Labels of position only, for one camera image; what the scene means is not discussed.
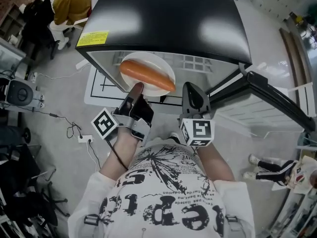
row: concrete floor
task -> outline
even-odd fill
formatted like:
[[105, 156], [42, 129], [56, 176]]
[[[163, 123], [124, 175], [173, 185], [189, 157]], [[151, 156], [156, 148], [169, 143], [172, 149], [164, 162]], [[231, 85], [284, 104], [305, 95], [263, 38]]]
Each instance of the concrete floor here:
[[[237, 5], [250, 42], [253, 69], [268, 76], [269, 82], [274, 86], [291, 88], [289, 61], [282, 39], [278, 35], [278, 26], [271, 23], [265, 16], [258, 16], [259, 12], [250, 6], [248, 0], [242, 0]], [[256, 15], [254, 22], [262, 24], [263, 29], [258, 29], [256, 25], [252, 25], [253, 23], [246, 16], [250, 12]], [[259, 36], [263, 39], [260, 45]], [[76, 30], [70, 34], [70, 37], [72, 39], [71, 48], [58, 52], [52, 61], [47, 58], [47, 51], [43, 50], [39, 55], [39, 65], [34, 71], [50, 77], [61, 77], [74, 73], [76, 71], [75, 65], [83, 58], [74, 50], [79, 32]], [[275, 61], [285, 61], [285, 64], [276, 63], [274, 65]], [[277, 72], [280, 73], [280, 78], [276, 76]], [[88, 74], [87, 67], [71, 78], [50, 80], [39, 76], [37, 84], [46, 98], [46, 107], [43, 111], [65, 116], [69, 121], [75, 121], [81, 126], [82, 134], [92, 134], [94, 137], [92, 146], [103, 163], [107, 158], [109, 148], [90, 123], [102, 107], [84, 103]], [[167, 137], [171, 131], [179, 131], [176, 118], [177, 116], [173, 115], [155, 114], [150, 138]], [[76, 131], [76, 137], [67, 139], [68, 123], [65, 119], [57, 119], [39, 113], [28, 113], [24, 114], [24, 122], [32, 131], [31, 143], [42, 145], [38, 158], [41, 167], [43, 169], [50, 166], [57, 168], [52, 179], [53, 188], [61, 197], [68, 198], [65, 208], [72, 213], [83, 195], [89, 176], [95, 171], [95, 164], [88, 156], [86, 145], [78, 143]], [[250, 153], [255, 153], [261, 157], [293, 158], [298, 136], [298, 133], [272, 133], [263, 140], [245, 137], [217, 125], [214, 144], [229, 163], [236, 179], [243, 180], [241, 173], [250, 168], [247, 160]], [[271, 191], [271, 182], [246, 182], [254, 212], [256, 233], [258, 234], [268, 227], [277, 214], [286, 190]], [[64, 217], [59, 216], [58, 230], [65, 235], [67, 234], [67, 223]]]

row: black microwave top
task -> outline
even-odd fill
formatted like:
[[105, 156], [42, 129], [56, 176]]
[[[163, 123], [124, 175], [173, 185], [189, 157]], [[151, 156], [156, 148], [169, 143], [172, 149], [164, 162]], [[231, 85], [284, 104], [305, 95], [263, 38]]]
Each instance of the black microwave top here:
[[89, 51], [157, 51], [252, 64], [234, 0], [98, 0], [81, 37], [107, 32]]

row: hot dog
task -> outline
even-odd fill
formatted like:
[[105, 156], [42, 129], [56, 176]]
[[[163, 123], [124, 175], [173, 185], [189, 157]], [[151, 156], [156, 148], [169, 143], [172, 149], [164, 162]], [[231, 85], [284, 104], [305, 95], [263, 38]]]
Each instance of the hot dog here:
[[167, 76], [139, 62], [125, 60], [120, 65], [120, 71], [124, 75], [155, 85], [166, 91], [175, 91], [175, 84]]

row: table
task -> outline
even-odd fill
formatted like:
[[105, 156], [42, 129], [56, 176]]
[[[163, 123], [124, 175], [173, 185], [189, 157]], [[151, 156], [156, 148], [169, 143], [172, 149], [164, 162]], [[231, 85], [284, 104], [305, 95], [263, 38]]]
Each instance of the table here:
[[[121, 92], [113, 83], [91, 66], [85, 92], [85, 103], [102, 107], [117, 108], [128, 93]], [[167, 96], [164, 103], [160, 97], [147, 97], [154, 112], [180, 115], [182, 113], [182, 98]]]

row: hand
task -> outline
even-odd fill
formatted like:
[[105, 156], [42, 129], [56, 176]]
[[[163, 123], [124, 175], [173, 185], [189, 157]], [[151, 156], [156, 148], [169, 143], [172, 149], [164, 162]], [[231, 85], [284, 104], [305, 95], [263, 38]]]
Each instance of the hand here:
[[137, 145], [139, 139], [131, 135], [130, 129], [126, 127], [119, 127], [117, 142], [122, 142], [129, 145]]

